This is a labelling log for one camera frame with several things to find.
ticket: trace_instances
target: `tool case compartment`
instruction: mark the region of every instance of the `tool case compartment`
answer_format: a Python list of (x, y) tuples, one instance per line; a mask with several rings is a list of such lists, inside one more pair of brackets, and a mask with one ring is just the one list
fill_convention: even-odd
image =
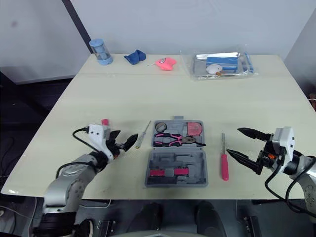
[(192, 136), (198, 143), (204, 143), (204, 126), (200, 120), (183, 120), (175, 117), (173, 120), (157, 120), (154, 123), (152, 138), (153, 150), (147, 165), (145, 186), (181, 186), (205, 187), (208, 185), (206, 154), (203, 146), (196, 143), (181, 146), (160, 147), (156, 142), (170, 143), (176, 139), (170, 137), (156, 137), (159, 132), (155, 126), (165, 123), (167, 128), (163, 133), (180, 134), (188, 137), (188, 122), (196, 122), (202, 126), (200, 135)]

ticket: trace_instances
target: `tool box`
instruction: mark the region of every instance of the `tool box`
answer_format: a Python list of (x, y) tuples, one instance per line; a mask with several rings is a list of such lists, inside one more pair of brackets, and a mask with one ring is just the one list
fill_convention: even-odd
[[(181, 186), (205, 187), (208, 185), (204, 126), (200, 120), (157, 120), (154, 123), (152, 146), (146, 172), (146, 187)], [(163, 132), (156, 125), (165, 123)], [(188, 123), (200, 124), (201, 130), (188, 136)]]

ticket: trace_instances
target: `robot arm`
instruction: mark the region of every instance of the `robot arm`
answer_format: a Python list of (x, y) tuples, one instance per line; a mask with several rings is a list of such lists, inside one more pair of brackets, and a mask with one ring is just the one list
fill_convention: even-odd
[(115, 139), (120, 131), (110, 132), (107, 125), (91, 124), (80, 130), (89, 134), (94, 151), (58, 169), (56, 179), (44, 195), (43, 216), (39, 227), (34, 229), (36, 236), (70, 236), (86, 186), (119, 155), (120, 149), (129, 150), (138, 137), (135, 134), (124, 144), (117, 144)]
[[(265, 141), (266, 144), (263, 150), (259, 152), (256, 162), (240, 152), (229, 149), (227, 149), (227, 152), (239, 163), (252, 169), (258, 175), (261, 174), (263, 167), (269, 168), (273, 173), (265, 182), (268, 191), (286, 202), (291, 210), (297, 213), (309, 214), (311, 221), (316, 223), (316, 158), (304, 156), (294, 150), (293, 129), (291, 127), (277, 128), (274, 134), (265, 134), (250, 128), (239, 128), (238, 130), (248, 137)], [(289, 175), (293, 179), (286, 191), (285, 198), (273, 192), (268, 185), (280, 172)], [(303, 189), (307, 210), (289, 201), (290, 191), (296, 183), (299, 183)]]

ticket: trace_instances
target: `blue object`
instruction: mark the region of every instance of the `blue object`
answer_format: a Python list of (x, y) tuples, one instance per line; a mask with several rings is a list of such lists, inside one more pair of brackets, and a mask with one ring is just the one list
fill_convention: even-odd
[(238, 57), (229, 57), (229, 58), (209, 57), (206, 60), (206, 66), (210, 64), (221, 65), (224, 71), (225, 70), (236, 71), (238, 69)]
[(113, 58), (108, 52), (107, 48), (104, 46), (102, 39), (92, 39), (89, 42), (94, 55), (98, 59), (100, 65), (108, 65), (113, 62)]
[(130, 55), (124, 56), (124, 58), (126, 58), (131, 65), (135, 65), (140, 61), (144, 61), (146, 59), (146, 54), (137, 49)]

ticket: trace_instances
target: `blue sponge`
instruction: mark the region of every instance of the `blue sponge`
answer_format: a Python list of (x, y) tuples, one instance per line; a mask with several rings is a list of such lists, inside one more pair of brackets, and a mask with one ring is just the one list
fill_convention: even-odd
[(131, 65), (135, 65), (140, 61), (144, 61), (146, 59), (146, 54), (137, 49), (130, 55), (124, 56), (124, 58), (126, 58)]

